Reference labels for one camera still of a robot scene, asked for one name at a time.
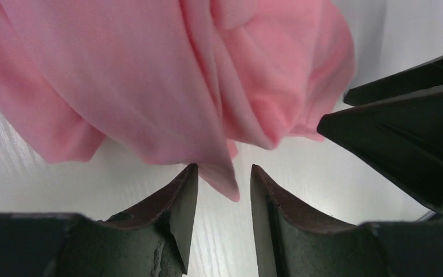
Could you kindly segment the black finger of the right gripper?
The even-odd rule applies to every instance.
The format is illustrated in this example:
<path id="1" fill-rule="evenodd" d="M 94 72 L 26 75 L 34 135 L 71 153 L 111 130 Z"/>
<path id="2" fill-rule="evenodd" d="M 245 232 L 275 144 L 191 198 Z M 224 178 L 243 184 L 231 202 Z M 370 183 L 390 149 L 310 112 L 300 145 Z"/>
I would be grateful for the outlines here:
<path id="1" fill-rule="evenodd" d="M 393 75 L 350 89 L 343 102 L 360 106 L 443 85 L 443 55 Z"/>
<path id="2" fill-rule="evenodd" d="M 325 115 L 317 130 L 423 206 L 443 211 L 443 85 Z"/>

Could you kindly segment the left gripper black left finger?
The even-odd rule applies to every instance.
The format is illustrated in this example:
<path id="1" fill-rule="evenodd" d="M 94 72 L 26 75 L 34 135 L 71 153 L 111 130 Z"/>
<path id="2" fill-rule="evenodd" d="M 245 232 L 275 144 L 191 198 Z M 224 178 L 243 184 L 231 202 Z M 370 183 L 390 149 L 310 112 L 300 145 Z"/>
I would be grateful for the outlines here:
<path id="1" fill-rule="evenodd" d="M 198 167 L 108 220 L 77 213 L 0 213 L 0 276 L 182 276 Z"/>

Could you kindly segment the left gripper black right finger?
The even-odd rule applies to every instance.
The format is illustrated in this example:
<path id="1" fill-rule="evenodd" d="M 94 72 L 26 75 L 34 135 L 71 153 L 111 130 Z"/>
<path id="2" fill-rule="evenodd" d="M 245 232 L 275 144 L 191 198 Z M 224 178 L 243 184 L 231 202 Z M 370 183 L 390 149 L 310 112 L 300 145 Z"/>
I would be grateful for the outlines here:
<path id="1" fill-rule="evenodd" d="M 250 198 L 259 276 L 443 276 L 443 220 L 349 224 L 258 165 Z"/>

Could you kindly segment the pink t-shirt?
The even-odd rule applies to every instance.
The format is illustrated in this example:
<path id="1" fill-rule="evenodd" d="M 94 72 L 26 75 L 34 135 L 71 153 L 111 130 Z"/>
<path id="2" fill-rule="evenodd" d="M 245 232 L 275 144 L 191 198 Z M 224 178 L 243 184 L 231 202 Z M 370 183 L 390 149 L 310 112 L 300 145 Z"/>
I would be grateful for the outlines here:
<path id="1" fill-rule="evenodd" d="M 0 1 L 0 112 L 44 160 L 109 137 L 232 201 L 235 143 L 321 140 L 354 73 L 331 1 Z"/>

